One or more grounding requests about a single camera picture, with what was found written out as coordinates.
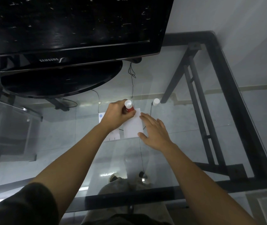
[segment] red bottle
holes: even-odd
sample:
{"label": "red bottle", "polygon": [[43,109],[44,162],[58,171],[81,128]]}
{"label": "red bottle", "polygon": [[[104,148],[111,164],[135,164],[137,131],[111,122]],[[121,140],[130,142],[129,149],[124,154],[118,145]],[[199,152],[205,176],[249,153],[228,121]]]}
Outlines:
{"label": "red bottle", "polygon": [[125,107],[128,112],[133,111],[134,107],[132,105],[132,102],[130,100],[125,101]]}

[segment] glass table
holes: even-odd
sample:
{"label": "glass table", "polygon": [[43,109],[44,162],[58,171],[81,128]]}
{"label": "glass table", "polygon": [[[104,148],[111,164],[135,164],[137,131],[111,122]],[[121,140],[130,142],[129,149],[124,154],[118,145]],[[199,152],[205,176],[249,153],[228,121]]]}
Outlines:
{"label": "glass table", "polygon": [[[132,67],[136,79],[125,62],[95,89],[99,98],[94,91],[68,97],[78,106],[67,112],[0,95],[0,200],[85,136],[110,102],[124,98],[161,119],[171,140],[228,193],[267,188],[266,153],[214,33],[166,34],[159,55]],[[155,98],[158,106],[151,105]],[[67,212],[184,198],[163,155],[138,137],[124,138],[122,128],[120,140],[102,143]],[[134,186],[141,171],[146,189],[98,195],[112,174]]]}

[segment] dark sleeve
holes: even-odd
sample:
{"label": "dark sleeve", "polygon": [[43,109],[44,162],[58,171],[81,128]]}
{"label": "dark sleeve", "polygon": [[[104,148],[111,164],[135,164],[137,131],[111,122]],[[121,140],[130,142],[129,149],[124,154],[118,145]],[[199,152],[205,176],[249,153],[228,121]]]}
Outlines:
{"label": "dark sleeve", "polygon": [[58,224],[58,210],[52,193],[40,183],[26,185],[0,202],[2,224]]}

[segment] white cap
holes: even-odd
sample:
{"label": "white cap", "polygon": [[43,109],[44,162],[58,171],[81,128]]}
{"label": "white cap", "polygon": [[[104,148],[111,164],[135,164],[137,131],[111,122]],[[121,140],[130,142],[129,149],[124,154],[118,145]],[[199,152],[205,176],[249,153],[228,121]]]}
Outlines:
{"label": "white cap", "polygon": [[125,101],[125,106],[126,106],[127,109],[132,108],[132,102],[130,100],[126,100]]}
{"label": "white cap", "polygon": [[153,105],[154,106],[157,106],[159,103],[160,103],[160,100],[159,99],[154,99],[153,100]]}

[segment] black metal table frame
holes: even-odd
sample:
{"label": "black metal table frame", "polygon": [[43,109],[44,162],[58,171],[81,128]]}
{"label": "black metal table frame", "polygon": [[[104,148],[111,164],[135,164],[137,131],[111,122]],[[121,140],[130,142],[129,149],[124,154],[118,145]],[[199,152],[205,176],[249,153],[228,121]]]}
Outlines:
{"label": "black metal table frame", "polygon": [[[243,164],[225,164],[225,160],[219,145],[217,134],[209,113],[206,99],[204,97],[202,86],[193,60],[196,53],[201,49],[201,44],[204,44],[206,46],[210,60],[213,64],[237,131],[242,140],[249,163],[252,167],[254,173],[253,178],[247,177]],[[187,45],[188,48],[175,74],[173,75],[169,86],[166,89],[161,103],[165,103],[168,100],[181,77],[185,75],[197,122],[199,125],[199,130],[202,136],[205,152],[208,158],[207,164],[196,162],[196,165],[198,165],[204,171],[229,176],[230,180],[217,181],[217,184],[228,193],[267,188],[267,156],[216,35],[212,31],[174,33],[165,35],[163,46],[179,45]],[[192,77],[190,77],[188,66],[190,66]],[[208,133],[205,129],[193,82],[198,93],[198,98],[203,110]],[[212,141],[218,165],[216,165],[214,162],[209,139],[211,139]],[[32,178],[0,185],[0,193],[22,187],[26,185],[31,179]],[[154,188],[135,192],[76,197],[71,203],[67,212],[78,212],[100,208],[110,208],[124,205],[136,205],[178,199],[184,199],[184,195],[179,186]]]}

